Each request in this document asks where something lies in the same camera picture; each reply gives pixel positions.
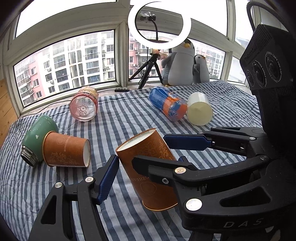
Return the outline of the orange patterned paper cup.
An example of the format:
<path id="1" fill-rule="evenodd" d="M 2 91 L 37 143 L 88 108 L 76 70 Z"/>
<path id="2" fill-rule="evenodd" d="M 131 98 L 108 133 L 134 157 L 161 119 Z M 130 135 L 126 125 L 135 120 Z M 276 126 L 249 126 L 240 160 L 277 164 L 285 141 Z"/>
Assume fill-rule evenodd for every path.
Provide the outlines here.
<path id="1" fill-rule="evenodd" d="M 156 128 L 141 132 L 122 143 L 116 153 L 145 208 L 152 211 L 163 211 L 178 204 L 170 179 L 163 181 L 161 175 L 151 175 L 149 171 L 157 173 L 163 168 L 156 166 L 156 162 L 134 158 L 138 155 L 157 159 L 175 161 L 173 153 L 160 136 Z"/>

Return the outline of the white plastic cup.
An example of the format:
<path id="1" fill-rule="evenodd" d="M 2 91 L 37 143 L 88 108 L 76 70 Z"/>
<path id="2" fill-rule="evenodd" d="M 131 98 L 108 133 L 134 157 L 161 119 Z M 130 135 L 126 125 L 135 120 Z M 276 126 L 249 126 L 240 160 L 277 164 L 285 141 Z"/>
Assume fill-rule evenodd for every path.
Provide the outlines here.
<path id="1" fill-rule="evenodd" d="M 208 124 L 213 117 L 213 109 L 205 94 L 194 92 L 188 98 L 187 118 L 196 126 Z"/>

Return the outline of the blue orange soda bottle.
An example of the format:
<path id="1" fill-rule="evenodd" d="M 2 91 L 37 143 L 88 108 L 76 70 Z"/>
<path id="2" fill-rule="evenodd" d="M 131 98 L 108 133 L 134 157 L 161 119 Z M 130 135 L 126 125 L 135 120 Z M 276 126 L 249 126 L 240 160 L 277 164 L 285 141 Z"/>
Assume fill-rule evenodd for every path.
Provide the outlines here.
<path id="1" fill-rule="evenodd" d="M 187 112 L 187 102 L 166 87 L 154 87 L 149 94 L 149 100 L 170 121 L 179 121 Z"/>

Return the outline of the blue striped quilt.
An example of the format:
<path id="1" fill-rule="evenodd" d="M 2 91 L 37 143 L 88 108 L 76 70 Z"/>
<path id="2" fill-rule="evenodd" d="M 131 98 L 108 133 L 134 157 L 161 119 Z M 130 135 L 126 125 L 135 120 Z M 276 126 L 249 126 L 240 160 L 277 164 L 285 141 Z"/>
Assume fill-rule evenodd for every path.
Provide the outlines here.
<path id="1" fill-rule="evenodd" d="M 11 125 L 1 148 L 1 214 L 19 240 L 27 240 L 33 223 L 53 185 L 74 184 L 91 176 L 112 154 L 143 147 L 152 129 L 162 136 L 190 134 L 219 126 L 261 126 L 255 97 L 226 83 L 213 81 L 199 85 L 172 87 L 182 99 L 195 92 L 206 95 L 213 111 L 205 126 L 195 126 L 187 117 L 170 121 L 150 101 L 149 89 L 100 97 L 97 116 L 88 122 L 74 119 L 68 105 L 46 112 L 59 133 L 86 138 L 91 161 L 87 168 L 29 166 L 21 158 L 21 145 L 37 115 L 20 118 Z M 123 167 L 119 168 L 108 198 L 98 208 L 110 240 L 188 240 L 190 232 L 181 225 L 177 207 L 153 212 L 142 205 Z"/>

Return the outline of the small grey plush penguin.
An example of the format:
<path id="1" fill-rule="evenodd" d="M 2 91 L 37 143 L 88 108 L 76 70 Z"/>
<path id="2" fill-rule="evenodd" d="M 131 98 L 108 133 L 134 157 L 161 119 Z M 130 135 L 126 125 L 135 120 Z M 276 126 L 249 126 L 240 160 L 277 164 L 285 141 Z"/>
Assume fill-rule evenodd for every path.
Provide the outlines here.
<path id="1" fill-rule="evenodd" d="M 194 59 L 193 83 L 207 83 L 209 81 L 210 76 L 206 58 L 202 55 L 196 55 Z"/>

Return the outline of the green thermos bottle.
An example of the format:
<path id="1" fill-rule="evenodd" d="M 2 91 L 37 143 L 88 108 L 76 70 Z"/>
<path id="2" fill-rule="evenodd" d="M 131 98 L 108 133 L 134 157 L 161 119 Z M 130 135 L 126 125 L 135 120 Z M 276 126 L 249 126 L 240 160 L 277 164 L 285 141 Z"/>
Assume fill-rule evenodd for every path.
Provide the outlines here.
<path id="1" fill-rule="evenodd" d="M 21 157 L 31 167 L 43 161 L 42 147 L 49 132 L 58 132 L 55 121 L 49 116 L 40 116 L 26 132 L 22 142 Z"/>

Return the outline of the black tripod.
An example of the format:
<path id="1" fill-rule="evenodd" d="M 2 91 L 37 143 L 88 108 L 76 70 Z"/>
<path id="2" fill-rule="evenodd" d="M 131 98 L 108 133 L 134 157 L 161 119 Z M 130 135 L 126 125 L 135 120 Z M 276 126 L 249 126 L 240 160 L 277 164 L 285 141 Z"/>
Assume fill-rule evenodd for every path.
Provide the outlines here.
<path id="1" fill-rule="evenodd" d="M 144 73 L 142 74 L 142 78 L 140 79 L 139 83 L 138 83 L 138 89 L 142 89 L 148 78 L 149 78 L 149 74 L 152 70 L 153 67 L 155 67 L 157 75 L 159 77 L 159 80 L 161 82 L 161 84 L 163 83 L 163 78 L 161 75 L 161 72 L 159 70 L 159 66 L 157 64 L 157 61 L 161 58 L 160 52 L 158 50 L 154 51 L 151 53 L 151 58 L 146 61 L 128 80 L 131 81 L 133 80 L 139 73 L 141 73 L 141 71 L 145 68 Z"/>

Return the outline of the red lemon drink bottle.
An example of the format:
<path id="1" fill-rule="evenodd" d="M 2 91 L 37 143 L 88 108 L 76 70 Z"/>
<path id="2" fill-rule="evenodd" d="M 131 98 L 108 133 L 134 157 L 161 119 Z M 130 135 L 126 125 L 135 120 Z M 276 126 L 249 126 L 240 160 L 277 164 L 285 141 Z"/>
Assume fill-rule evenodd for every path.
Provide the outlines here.
<path id="1" fill-rule="evenodd" d="M 84 86 L 73 96 L 69 109 L 74 119 L 82 122 L 92 120 L 98 112 L 98 92 L 91 86 Z"/>

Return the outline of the wooden board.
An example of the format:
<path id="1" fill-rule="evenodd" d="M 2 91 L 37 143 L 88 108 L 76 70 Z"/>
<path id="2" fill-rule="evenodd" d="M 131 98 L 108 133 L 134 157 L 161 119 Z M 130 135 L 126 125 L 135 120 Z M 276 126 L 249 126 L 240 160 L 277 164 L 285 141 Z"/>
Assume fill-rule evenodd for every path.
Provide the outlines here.
<path id="1" fill-rule="evenodd" d="M 13 122 L 18 119 L 15 109 L 11 103 L 11 98 L 8 93 L 8 89 L 6 86 L 6 81 L 4 79 L 1 80 L 0 87 L 0 146 L 2 147 L 5 138 L 8 135 L 10 126 Z"/>

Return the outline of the phone holder gooseneck clamp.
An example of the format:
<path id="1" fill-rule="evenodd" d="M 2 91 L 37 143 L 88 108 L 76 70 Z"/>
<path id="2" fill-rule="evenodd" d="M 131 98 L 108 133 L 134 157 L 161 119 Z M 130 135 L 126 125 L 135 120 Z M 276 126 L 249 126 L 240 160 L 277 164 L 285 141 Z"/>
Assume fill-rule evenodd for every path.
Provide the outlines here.
<path id="1" fill-rule="evenodd" d="M 139 19 L 141 21 L 151 22 L 154 25 L 156 39 L 152 40 L 153 42 L 166 43 L 166 41 L 159 39 L 159 32 L 158 32 L 158 27 L 156 25 L 156 15 L 155 14 L 152 14 L 150 11 L 141 11 Z"/>

